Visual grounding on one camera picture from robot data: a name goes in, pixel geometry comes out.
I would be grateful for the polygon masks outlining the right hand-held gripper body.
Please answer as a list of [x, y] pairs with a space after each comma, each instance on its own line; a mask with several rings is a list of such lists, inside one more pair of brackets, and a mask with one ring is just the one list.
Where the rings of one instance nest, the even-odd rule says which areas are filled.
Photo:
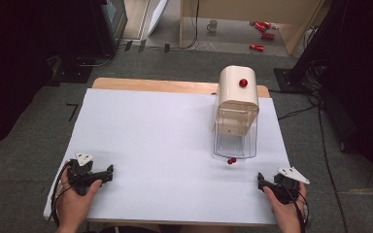
[[277, 169], [278, 174], [274, 176], [274, 182], [269, 187], [276, 198], [282, 204], [289, 204], [299, 196], [299, 185], [309, 184], [310, 181], [294, 167], [282, 167]]

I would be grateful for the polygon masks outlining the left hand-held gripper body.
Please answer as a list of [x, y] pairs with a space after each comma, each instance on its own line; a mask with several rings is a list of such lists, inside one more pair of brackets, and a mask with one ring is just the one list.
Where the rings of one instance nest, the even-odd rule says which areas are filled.
[[92, 172], [93, 156], [85, 153], [76, 153], [76, 158], [69, 162], [68, 183], [81, 195], [87, 194], [87, 189], [95, 182], [107, 182], [107, 172]]

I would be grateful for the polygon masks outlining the person's right hand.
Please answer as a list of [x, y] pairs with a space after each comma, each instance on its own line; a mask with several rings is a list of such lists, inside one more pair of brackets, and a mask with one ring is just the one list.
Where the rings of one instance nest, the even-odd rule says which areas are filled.
[[306, 202], [304, 198], [306, 197], [306, 187], [301, 183], [299, 188], [299, 197], [296, 200], [298, 208], [295, 208], [293, 204], [282, 204], [269, 187], [264, 188], [264, 193], [270, 203], [272, 213], [274, 214], [280, 229], [287, 227], [301, 228], [300, 218], [298, 217], [297, 211], [300, 211], [300, 213], [305, 216], [304, 206], [306, 205]]

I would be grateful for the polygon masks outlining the person's left hand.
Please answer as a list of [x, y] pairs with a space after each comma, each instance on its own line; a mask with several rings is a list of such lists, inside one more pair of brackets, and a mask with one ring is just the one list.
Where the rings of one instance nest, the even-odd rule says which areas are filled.
[[65, 192], [58, 198], [56, 203], [59, 219], [58, 227], [66, 226], [79, 229], [80, 225], [85, 221], [91, 202], [102, 183], [100, 180], [95, 181], [90, 186], [87, 194], [81, 196], [68, 184], [66, 171], [63, 172], [61, 181], [64, 183]]

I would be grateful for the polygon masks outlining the clear plastic container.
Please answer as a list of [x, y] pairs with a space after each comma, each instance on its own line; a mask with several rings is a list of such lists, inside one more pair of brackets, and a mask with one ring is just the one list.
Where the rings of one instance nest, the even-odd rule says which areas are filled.
[[248, 111], [219, 109], [214, 125], [214, 154], [224, 158], [256, 156], [257, 118]]

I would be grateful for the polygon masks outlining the white sheet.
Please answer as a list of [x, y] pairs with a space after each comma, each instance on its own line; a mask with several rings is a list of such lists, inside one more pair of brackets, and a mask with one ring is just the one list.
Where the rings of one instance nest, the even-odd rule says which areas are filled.
[[272, 99], [259, 104], [256, 156], [228, 164], [213, 153], [214, 96], [88, 89], [65, 156], [91, 154], [94, 171], [114, 168], [88, 219], [274, 223], [256, 177], [271, 179], [288, 156]]

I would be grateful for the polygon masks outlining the cream machine with red knob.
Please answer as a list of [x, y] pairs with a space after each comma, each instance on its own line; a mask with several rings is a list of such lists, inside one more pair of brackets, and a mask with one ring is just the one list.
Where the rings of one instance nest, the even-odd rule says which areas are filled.
[[220, 73], [215, 121], [221, 134], [246, 136], [259, 113], [255, 72], [230, 65]]

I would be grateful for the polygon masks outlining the wooden table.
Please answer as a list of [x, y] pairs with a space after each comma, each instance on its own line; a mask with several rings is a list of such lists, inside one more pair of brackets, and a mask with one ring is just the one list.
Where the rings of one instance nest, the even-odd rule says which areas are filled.
[[[195, 83], [195, 82], [177, 82], [177, 81], [158, 81], [158, 80], [139, 80], [139, 79], [118, 79], [118, 78], [97, 78], [92, 88], [112, 89], [112, 90], [132, 90], [132, 91], [158, 91], [175, 93], [193, 93], [214, 95], [218, 89], [217, 83]], [[264, 85], [258, 85], [257, 93], [259, 97], [269, 98], [270, 91]], [[187, 223], [186, 221], [150, 221], [158, 224], [191, 224], [191, 225], [215, 225], [216, 223]]]

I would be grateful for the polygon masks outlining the black stand base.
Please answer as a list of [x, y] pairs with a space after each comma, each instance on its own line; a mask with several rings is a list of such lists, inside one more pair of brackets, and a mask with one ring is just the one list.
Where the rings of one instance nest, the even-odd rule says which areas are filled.
[[283, 93], [306, 93], [307, 89], [291, 69], [275, 68], [274, 75]]

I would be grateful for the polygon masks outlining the black monitor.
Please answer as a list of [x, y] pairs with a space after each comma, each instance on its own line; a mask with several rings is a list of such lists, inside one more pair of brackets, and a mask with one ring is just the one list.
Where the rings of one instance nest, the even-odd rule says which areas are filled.
[[102, 53], [113, 55], [128, 22], [123, 0], [90, 0]]

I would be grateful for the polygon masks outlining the white board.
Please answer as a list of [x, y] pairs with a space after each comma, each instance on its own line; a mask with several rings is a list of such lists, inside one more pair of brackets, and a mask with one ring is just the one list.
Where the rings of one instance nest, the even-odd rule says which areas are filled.
[[167, 8], [169, 0], [160, 0], [157, 4], [156, 8], [153, 11], [153, 15], [151, 18], [150, 26], [148, 29], [148, 36], [151, 36], [156, 27], [158, 26], [160, 19]]

